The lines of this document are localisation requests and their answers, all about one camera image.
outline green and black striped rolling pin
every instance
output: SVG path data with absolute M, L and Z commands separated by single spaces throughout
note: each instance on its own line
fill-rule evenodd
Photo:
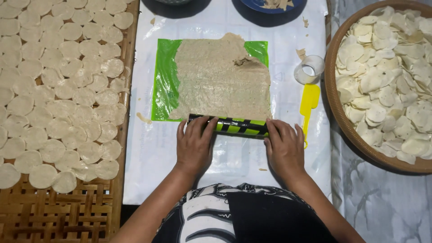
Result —
M 188 123 L 204 115 L 189 114 Z M 268 137 L 269 131 L 265 121 L 247 120 L 242 118 L 219 117 L 215 131 Z

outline left hand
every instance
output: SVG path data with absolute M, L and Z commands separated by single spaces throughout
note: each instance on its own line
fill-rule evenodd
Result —
M 186 120 L 181 121 L 177 128 L 177 163 L 175 168 L 192 176 L 197 176 L 206 166 L 209 158 L 210 139 L 217 125 L 218 118 L 213 118 L 203 131 L 209 120 L 203 116 L 192 120 L 183 133 Z

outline right hand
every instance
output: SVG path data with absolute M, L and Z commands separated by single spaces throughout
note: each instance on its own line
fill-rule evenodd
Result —
M 305 135 L 300 126 L 295 125 L 295 134 L 294 129 L 283 121 L 267 119 L 266 123 L 270 139 L 265 138 L 264 141 L 274 172 L 283 180 L 306 174 Z

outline hand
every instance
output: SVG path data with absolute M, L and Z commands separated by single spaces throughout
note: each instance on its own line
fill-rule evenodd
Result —
M 294 129 L 283 121 L 267 119 L 266 123 L 270 139 L 264 141 L 274 172 L 283 180 L 305 174 L 305 135 L 300 126 L 295 125 L 295 134 Z
M 187 125 L 185 133 L 183 133 L 183 128 L 186 120 L 180 123 L 177 129 L 177 163 L 175 168 L 192 176 L 197 176 L 206 166 L 209 158 L 210 139 L 218 118 L 213 118 L 203 131 L 208 120 L 208 116 L 192 120 Z

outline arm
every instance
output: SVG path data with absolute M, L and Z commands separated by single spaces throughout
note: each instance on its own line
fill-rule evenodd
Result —
M 356 230 L 333 207 L 318 185 L 305 171 L 303 130 L 279 120 L 267 120 L 270 139 L 266 138 L 270 165 L 285 185 L 317 212 L 333 237 L 340 243 L 364 243 Z
M 133 213 L 117 232 L 111 243 L 150 243 L 175 204 L 188 192 L 205 167 L 209 155 L 210 139 L 217 124 L 213 119 L 201 136 L 209 117 L 200 117 L 189 123 L 183 133 L 186 121 L 177 129 L 177 163 L 159 186 Z

